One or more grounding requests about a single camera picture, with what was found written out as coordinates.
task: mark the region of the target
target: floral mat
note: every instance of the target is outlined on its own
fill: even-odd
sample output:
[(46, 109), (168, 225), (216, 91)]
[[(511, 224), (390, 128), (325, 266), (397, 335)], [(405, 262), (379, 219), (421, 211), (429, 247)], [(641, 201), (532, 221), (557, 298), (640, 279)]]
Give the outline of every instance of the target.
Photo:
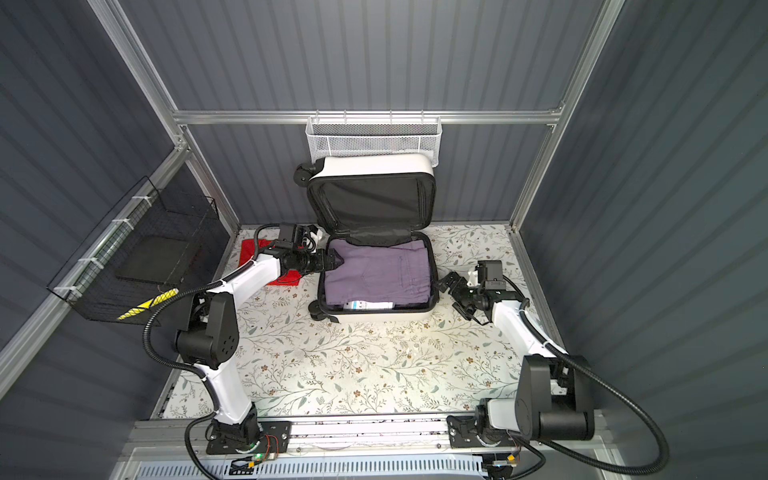
[[(431, 239), (440, 277), (477, 260), (503, 260), (505, 274), (528, 289), (503, 225), (435, 225)], [(262, 232), (274, 238), (277, 230)], [(240, 231), (227, 271), (237, 266)], [(493, 325), (460, 317), (442, 294), (422, 322), (339, 325), (310, 319), (319, 274), (299, 286), (268, 286), (237, 311), (237, 368), (261, 416), (473, 410), (485, 397), (511, 396), (521, 357)], [(182, 372), (163, 417), (205, 415), (211, 405), (198, 378)]]

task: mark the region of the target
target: yellow object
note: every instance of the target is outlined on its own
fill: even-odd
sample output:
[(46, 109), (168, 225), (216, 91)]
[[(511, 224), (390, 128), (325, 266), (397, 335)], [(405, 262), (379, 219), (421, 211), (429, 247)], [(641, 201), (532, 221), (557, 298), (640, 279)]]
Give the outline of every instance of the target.
[(128, 310), (126, 313), (123, 313), (118, 317), (118, 320), (127, 319), (129, 316), (138, 315), (141, 312), (144, 312), (146, 309), (148, 309), (151, 306), (155, 306), (158, 303), (162, 303), (165, 300), (168, 300), (169, 298), (176, 296), (176, 294), (179, 293), (178, 288), (174, 288), (172, 290), (168, 290), (165, 293), (161, 293), (160, 295), (154, 297), (152, 300), (147, 300), (146, 302), (142, 303), (139, 306), (136, 306), (135, 308), (132, 308)]

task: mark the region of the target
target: white label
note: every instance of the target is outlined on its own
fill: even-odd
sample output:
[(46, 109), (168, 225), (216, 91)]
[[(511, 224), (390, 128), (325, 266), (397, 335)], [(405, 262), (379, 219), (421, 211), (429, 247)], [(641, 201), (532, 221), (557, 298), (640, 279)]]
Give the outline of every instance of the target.
[(391, 310), (394, 307), (393, 302), (364, 302), (363, 300), (344, 304), (344, 310)]

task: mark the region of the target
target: white mesh basket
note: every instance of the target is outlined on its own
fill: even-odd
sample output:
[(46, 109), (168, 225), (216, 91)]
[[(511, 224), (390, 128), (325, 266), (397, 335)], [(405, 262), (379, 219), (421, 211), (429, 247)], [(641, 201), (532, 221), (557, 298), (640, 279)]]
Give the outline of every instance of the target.
[(339, 124), (306, 122), (306, 140), (312, 161), (324, 157), (424, 154), (437, 167), (442, 125), (436, 122), (412, 124)]

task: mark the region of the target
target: suitcase lid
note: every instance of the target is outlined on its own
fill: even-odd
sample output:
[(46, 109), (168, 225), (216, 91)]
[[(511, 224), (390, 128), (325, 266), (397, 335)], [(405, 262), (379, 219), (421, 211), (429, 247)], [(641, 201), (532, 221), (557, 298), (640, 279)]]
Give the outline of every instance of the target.
[(435, 176), (422, 154), (326, 157), (306, 194), (328, 233), (414, 231), (432, 221)]

